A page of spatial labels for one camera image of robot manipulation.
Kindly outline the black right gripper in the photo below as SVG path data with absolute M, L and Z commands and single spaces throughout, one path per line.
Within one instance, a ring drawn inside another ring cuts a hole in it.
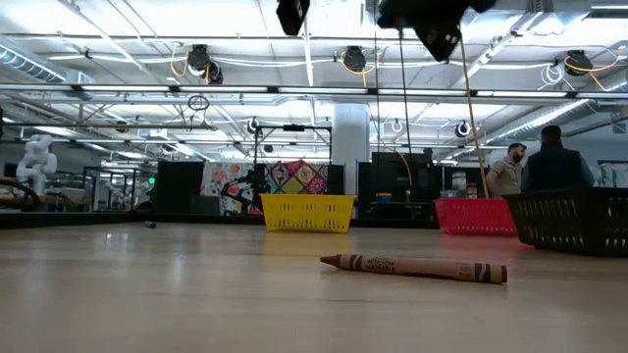
M 461 40 L 458 24 L 467 9 L 484 13 L 496 3 L 497 0 L 381 0 L 376 24 L 380 28 L 414 27 L 434 60 L 448 62 Z

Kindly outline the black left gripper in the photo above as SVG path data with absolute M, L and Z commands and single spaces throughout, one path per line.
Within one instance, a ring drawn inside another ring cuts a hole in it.
M 299 35 L 309 8 L 310 0 L 278 0 L 276 14 L 285 35 Z

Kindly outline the brown crayon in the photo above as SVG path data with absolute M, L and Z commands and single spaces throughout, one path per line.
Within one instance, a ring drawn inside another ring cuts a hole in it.
M 375 274 L 430 277 L 491 284 L 508 282 L 506 265 L 447 259 L 394 258 L 362 254 L 323 256 L 320 262 L 338 269 Z

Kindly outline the black equipment cabinet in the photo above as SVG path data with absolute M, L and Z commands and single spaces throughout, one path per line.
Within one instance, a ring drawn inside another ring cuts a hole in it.
M 373 152 L 359 162 L 357 172 L 359 219 L 431 220 L 434 216 L 434 165 L 431 154 Z M 391 193 L 381 203 L 377 194 Z

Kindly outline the person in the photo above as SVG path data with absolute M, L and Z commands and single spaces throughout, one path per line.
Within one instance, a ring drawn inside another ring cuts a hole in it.
M 508 147 L 507 154 L 496 161 L 487 174 L 487 186 L 494 198 L 517 194 L 521 188 L 522 160 L 527 147 L 522 143 L 513 143 Z
M 544 127 L 541 148 L 528 158 L 522 172 L 521 192 L 585 188 L 594 183 L 581 153 L 563 146 L 560 127 Z

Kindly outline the colourful patchwork quilt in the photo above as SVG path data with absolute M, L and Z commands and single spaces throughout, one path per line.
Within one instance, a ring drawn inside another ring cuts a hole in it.
M 269 194 L 323 194 L 328 187 L 328 165 L 302 159 L 258 164 L 264 174 L 264 191 Z M 201 196 L 215 196 L 219 214 L 261 215 L 253 201 L 253 163 L 206 162 L 200 185 Z

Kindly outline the red plastic basket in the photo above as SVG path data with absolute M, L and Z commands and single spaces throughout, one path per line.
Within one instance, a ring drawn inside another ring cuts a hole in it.
M 434 204 L 440 229 L 446 234 L 517 235 L 505 199 L 440 198 Z

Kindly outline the yellow plastic basket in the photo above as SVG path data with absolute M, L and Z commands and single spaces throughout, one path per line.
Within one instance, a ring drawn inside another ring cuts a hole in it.
M 353 195 L 261 194 L 266 229 L 346 233 Z

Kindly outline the black partition panel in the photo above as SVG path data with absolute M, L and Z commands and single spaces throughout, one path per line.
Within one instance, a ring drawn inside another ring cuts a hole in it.
M 153 193 L 156 213 L 188 214 L 191 199 L 200 194 L 202 162 L 158 163 Z

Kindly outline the pale patterned cloth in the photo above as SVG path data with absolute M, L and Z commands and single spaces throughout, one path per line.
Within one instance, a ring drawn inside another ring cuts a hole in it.
M 595 187 L 628 188 L 628 163 L 602 163 L 590 170 Z

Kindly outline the black plastic basket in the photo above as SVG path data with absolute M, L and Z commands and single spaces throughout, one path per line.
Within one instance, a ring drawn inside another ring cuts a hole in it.
M 628 188 L 507 195 L 519 240 L 537 249 L 628 258 Z

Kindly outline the white robot figure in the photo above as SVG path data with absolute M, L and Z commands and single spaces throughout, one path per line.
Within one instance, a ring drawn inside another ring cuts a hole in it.
M 17 166 L 17 181 L 29 185 L 37 195 L 45 194 L 47 176 L 57 171 L 57 156 L 50 151 L 52 143 L 53 137 L 49 134 L 32 135 Z

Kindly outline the black frame stand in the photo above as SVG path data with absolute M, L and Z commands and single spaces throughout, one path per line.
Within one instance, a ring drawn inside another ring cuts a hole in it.
M 305 132 L 307 130 L 312 130 L 314 134 L 318 135 L 328 146 L 328 149 L 329 149 L 328 164 L 330 165 L 333 162 L 333 157 L 332 157 L 333 129 L 330 126 L 304 126 L 304 125 L 298 125 L 298 124 L 269 126 L 269 125 L 262 125 L 260 123 L 257 123 L 253 128 L 254 128 L 253 172 L 255 174 L 254 181 L 253 181 L 253 201 L 259 207 L 260 212 L 263 211 L 261 194 L 264 191 L 264 181 L 263 181 L 264 174 L 257 170 L 259 147 L 260 147 L 261 142 L 263 141 L 263 138 L 261 137 L 261 135 L 263 135 L 264 137 L 269 137 L 278 128 L 283 131 L 291 131 L 291 132 Z M 320 130 L 325 130 L 329 134 L 328 140 L 322 137 L 322 135 L 319 133 Z

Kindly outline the black metal table frame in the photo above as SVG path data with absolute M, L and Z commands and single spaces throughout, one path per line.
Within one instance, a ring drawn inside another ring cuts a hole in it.
M 182 224 L 217 224 L 263 226 L 263 217 L 250 216 L 209 216 L 193 214 L 159 214 L 137 212 L 93 212 L 93 213 L 47 213 L 19 212 L 0 213 L 0 229 L 34 228 L 34 227 L 66 227 L 94 226 L 121 223 L 182 223 Z M 412 221 L 367 219 L 351 220 L 351 227 L 372 228 L 424 228 L 438 229 L 437 221 Z

